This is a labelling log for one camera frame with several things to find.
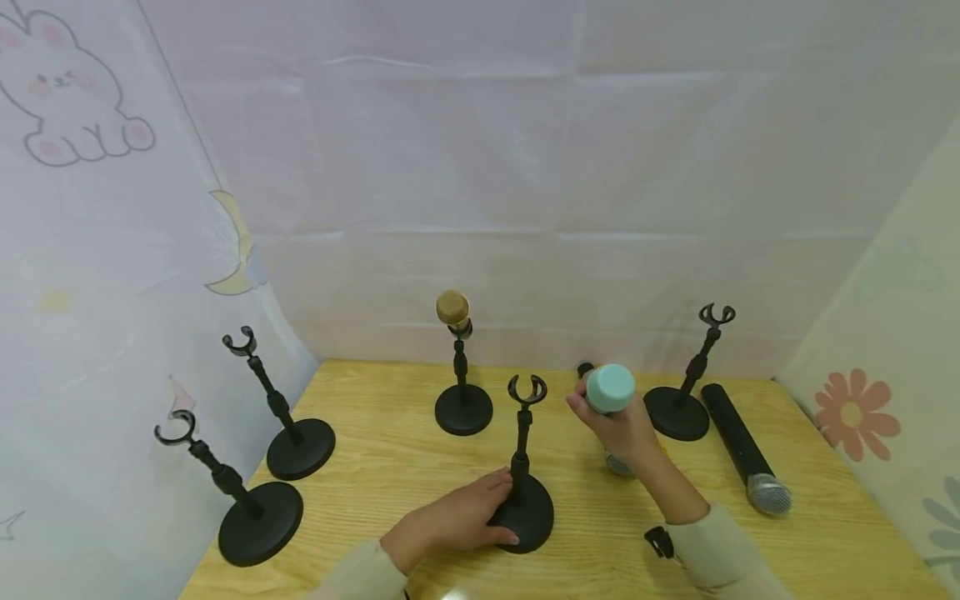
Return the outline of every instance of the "cartoon bunny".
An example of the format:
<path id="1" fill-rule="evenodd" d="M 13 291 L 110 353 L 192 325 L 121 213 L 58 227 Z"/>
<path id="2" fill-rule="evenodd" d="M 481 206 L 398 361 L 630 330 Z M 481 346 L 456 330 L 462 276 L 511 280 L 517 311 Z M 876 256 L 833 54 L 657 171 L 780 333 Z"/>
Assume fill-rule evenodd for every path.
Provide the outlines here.
<path id="1" fill-rule="evenodd" d="M 120 110 L 113 73 L 66 23 L 44 11 L 28 13 L 24 23 L 0 14 L 0 88 L 37 119 L 23 140 L 34 158 L 63 167 L 153 148 L 150 124 Z"/>

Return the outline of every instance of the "microphone grille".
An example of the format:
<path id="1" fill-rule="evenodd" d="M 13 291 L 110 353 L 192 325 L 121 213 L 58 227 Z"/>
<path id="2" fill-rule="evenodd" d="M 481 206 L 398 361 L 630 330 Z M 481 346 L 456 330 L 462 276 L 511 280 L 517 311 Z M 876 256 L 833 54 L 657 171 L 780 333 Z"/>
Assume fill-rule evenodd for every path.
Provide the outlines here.
<path id="1" fill-rule="evenodd" d="M 779 479 L 768 473 L 747 479 L 747 497 L 758 511 L 766 515 L 786 515 L 793 507 L 793 495 Z"/>
<path id="2" fill-rule="evenodd" d="M 437 316 L 448 325 L 462 322 L 469 312 L 467 297 L 456 290 L 446 290 L 437 298 Z"/>

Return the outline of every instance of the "table surface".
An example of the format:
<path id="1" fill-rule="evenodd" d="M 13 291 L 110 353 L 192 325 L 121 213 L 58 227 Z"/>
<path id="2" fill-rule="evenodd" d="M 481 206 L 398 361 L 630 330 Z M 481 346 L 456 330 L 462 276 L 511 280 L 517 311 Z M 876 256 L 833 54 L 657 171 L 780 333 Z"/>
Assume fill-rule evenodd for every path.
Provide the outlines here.
<path id="1" fill-rule="evenodd" d="M 305 502 L 296 536 L 251 568 L 228 565 L 216 540 L 183 600 L 294 600 L 316 587 L 361 540 L 383 535 L 403 515 L 505 465 L 516 447 L 517 403 L 507 382 L 526 369 L 471 367 L 468 381 L 493 400 L 493 421 L 467 438 L 434 421 L 437 395 L 454 381 L 442 365 L 325 362 L 294 412 L 329 422 L 337 446 L 329 462 L 294 482 Z M 576 373 L 535 371 L 547 383 L 533 407 L 531 473 L 553 497 L 553 534 L 538 551 L 497 550 L 433 556 L 410 579 L 416 600 L 523 598 L 698 598 L 680 567 L 658 559 L 643 539 L 661 516 L 640 484 L 611 473 L 600 444 L 564 397 Z M 699 442 L 662 439 L 671 458 L 750 533 L 767 562 L 801 599 L 948 598 L 920 557 L 826 444 L 786 391 L 772 381 L 705 378 L 727 389 L 741 417 L 794 494 L 786 519 L 754 511 L 715 428 Z M 636 374 L 642 394 L 678 385 Z M 260 466 L 252 485 L 272 480 Z"/>

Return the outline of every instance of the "pink flower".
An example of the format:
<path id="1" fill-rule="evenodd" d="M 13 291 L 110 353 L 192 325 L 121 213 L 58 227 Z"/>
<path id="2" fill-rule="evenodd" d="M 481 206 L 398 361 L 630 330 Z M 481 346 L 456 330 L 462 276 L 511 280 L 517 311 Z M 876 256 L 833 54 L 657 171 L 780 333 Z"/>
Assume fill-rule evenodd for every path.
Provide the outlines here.
<path id="1" fill-rule="evenodd" d="M 862 369 L 850 372 L 850 384 L 838 372 L 832 372 L 826 392 L 817 392 L 816 400 L 823 410 L 817 413 L 817 424 L 830 445 L 843 444 L 854 462 L 863 460 L 863 442 L 881 461 L 890 460 L 890 449 L 877 437 L 892 438 L 900 433 L 900 422 L 885 413 L 875 412 L 890 401 L 890 386 L 875 381 L 867 386 Z"/>

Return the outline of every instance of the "microphone stand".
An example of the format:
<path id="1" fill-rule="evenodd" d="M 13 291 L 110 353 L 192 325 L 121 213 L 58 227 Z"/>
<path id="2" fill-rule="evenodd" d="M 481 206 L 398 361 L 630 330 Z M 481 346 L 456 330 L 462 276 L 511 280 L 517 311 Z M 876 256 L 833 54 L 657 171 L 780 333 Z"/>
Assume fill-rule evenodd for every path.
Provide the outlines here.
<path id="1" fill-rule="evenodd" d="M 506 527 L 520 539 L 517 545 L 497 546 L 513 554 L 527 554 L 540 548 L 553 532 L 553 500 L 543 484 L 530 474 L 530 457 L 527 455 L 527 437 L 534 415 L 530 407 L 546 397 L 546 383 L 536 375 L 530 375 L 533 393 L 522 399 L 516 394 L 519 375 L 507 384 L 510 397 L 520 403 L 516 413 L 516 452 L 510 461 L 510 474 L 514 487 L 503 504 L 497 507 L 488 525 Z"/>
<path id="2" fill-rule="evenodd" d="M 467 383 L 468 364 L 462 334 L 449 325 L 447 329 L 457 337 L 453 343 L 453 373 L 457 376 L 457 383 L 440 394 L 433 414 L 437 424 L 446 433 L 471 436 L 490 424 L 493 402 L 483 388 Z"/>
<path id="3" fill-rule="evenodd" d="M 234 566 L 253 566 L 271 559 L 287 545 L 303 517 L 303 498 L 297 488 L 281 481 L 272 481 L 248 491 L 240 473 L 218 461 L 203 440 L 194 440 L 197 427 L 194 414 L 178 410 L 171 420 L 187 423 L 185 435 L 168 439 L 154 427 L 154 437 L 163 445 L 190 444 L 190 455 L 210 469 L 217 488 L 235 500 L 220 524 L 217 545 L 220 554 Z"/>
<path id="4" fill-rule="evenodd" d="M 727 324 L 736 317 L 736 311 L 724 306 L 723 317 L 713 316 L 713 303 L 700 309 L 700 320 L 710 326 L 704 345 L 690 360 L 686 367 L 686 377 L 680 389 L 662 386 L 647 392 L 643 402 L 650 414 L 650 422 L 663 435 L 680 440 L 694 442 L 706 436 L 710 429 L 710 417 L 707 409 L 695 397 L 690 395 L 693 386 L 704 376 L 707 370 L 707 355 L 720 339 L 720 325 Z"/>
<path id="5" fill-rule="evenodd" d="M 240 331 L 247 336 L 247 343 L 242 347 L 233 345 L 233 339 L 225 335 L 224 346 L 229 348 L 235 356 L 246 356 L 247 366 L 250 367 L 260 384 L 267 392 L 267 406 L 270 412 L 280 420 L 283 430 L 276 434 L 267 450 L 267 468 L 277 479 L 294 481 L 313 474 L 326 464 L 333 448 L 337 444 L 337 436 L 326 421 L 319 419 L 303 419 L 294 422 L 290 417 L 290 404 L 271 383 L 263 368 L 263 361 L 254 356 L 256 338 L 253 329 L 244 325 Z"/>

